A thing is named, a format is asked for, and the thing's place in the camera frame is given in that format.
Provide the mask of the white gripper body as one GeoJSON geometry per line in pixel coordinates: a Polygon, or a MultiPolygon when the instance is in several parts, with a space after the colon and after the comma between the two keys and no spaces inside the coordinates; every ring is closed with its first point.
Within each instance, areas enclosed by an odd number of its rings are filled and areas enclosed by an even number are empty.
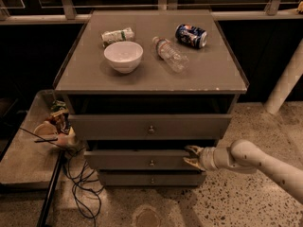
{"type": "Polygon", "coordinates": [[[199,161],[201,169],[204,171],[217,170],[214,160],[215,148],[203,148],[200,152],[199,161]]]}

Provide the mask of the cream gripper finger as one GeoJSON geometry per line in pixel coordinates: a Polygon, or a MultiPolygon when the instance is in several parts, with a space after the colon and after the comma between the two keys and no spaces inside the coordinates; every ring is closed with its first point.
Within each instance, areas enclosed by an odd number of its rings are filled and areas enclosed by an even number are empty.
{"type": "Polygon", "coordinates": [[[186,146],[186,150],[193,152],[196,156],[200,156],[204,151],[203,148],[193,145],[186,146]]]}
{"type": "Polygon", "coordinates": [[[187,163],[191,166],[194,166],[195,168],[198,168],[199,170],[205,171],[205,168],[200,164],[200,162],[197,158],[184,157],[183,160],[185,163],[187,163]]]}

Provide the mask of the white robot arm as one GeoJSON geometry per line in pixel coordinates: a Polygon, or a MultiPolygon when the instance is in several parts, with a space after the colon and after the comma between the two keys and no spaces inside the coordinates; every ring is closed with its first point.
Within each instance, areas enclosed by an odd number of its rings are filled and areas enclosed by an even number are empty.
{"type": "Polygon", "coordinates": [[[303,170],[266,154],[247,140],[237,140],[230,147],[186,146],[193,154],[184,161],[202,171],[228,169],[251,174],[257,170],[266,175],[298,202],[303,203],[303,170]]]}

